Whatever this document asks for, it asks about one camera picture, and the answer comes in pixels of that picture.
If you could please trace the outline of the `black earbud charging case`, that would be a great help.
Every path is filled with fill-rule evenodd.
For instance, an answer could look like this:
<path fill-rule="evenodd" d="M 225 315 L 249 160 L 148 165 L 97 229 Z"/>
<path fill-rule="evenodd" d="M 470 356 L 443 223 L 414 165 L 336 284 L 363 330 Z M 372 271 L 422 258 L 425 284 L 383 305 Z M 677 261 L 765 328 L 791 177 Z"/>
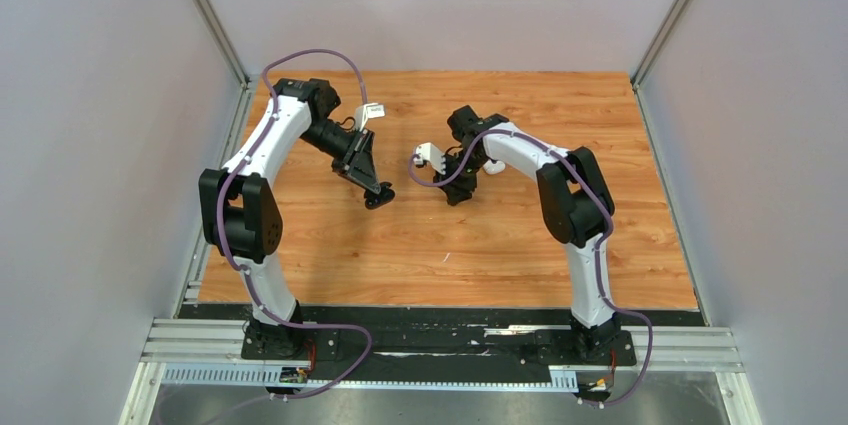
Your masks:
<path fill-rule="evenodd" d="M 396 197 L 396 192 L 392 188 L 392 183 L 388 181 L 381 182 L 377 192 L 373 190 L 365 190 L 363 193 L 364 205 L 368 210 L 375 210 L 392 202 Z"/>

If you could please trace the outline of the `white earbud charging case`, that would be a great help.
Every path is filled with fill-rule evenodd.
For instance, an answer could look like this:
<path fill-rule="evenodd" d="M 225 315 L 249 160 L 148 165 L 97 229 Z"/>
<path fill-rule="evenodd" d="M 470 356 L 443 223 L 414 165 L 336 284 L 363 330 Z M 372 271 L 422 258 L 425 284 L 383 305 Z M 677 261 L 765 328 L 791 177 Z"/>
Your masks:
<path fill-rule="evenodd" d="M 483 170 L 488 175 L 496 175 L 502 173 L 506 169 L 506 164 L 502 161 L 488 160 L 483 165 Z"/>

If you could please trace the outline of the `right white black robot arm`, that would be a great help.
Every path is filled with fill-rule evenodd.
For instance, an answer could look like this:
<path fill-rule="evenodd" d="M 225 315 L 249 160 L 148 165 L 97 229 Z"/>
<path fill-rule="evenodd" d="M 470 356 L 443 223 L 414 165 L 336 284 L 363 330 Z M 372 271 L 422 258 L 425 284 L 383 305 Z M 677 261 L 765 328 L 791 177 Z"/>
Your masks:
<path fill-rule="evenodd" d="M 620 321 L 608 294 L 607 241 L 615 205 L 594 153 L 551 145 L 500 114 L 482 118 L 469 106 L 454 111 L 447 123 L 458 151 L 421 144 L 414 164 L 433 168 L 433 181 L 451 206 L 469 200 L 478 172 L 494 165 L 511 167 L 536 184 L 543 222 L 563 246 L 569 266 L 569 347 L 584 362 L 598 361 L 609 352 Z"/>

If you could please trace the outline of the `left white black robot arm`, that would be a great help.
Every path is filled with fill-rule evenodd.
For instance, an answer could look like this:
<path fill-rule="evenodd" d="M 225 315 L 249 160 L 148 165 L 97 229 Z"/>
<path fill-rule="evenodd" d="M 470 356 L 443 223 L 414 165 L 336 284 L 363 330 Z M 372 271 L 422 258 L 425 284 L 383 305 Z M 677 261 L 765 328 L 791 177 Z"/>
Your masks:
<path fill-rule="evenodd" d="M 360 118 L 351 127 L 331 119 L 340 103 L 327 80 L 279 80 L 245 144 L 223 166 L 199 177 L 204 238 L 240 275 L 252 302 L 242 346 L 246 359 L 293 359 L 306 345 L 301 307 L 279 263 L 284 220 L 273 195 L 296 142 L 331 157 L 332 171 L 362 189 L 367 209 L 395 197 L 391 183 L 376 171 L 374 133 Z"/>

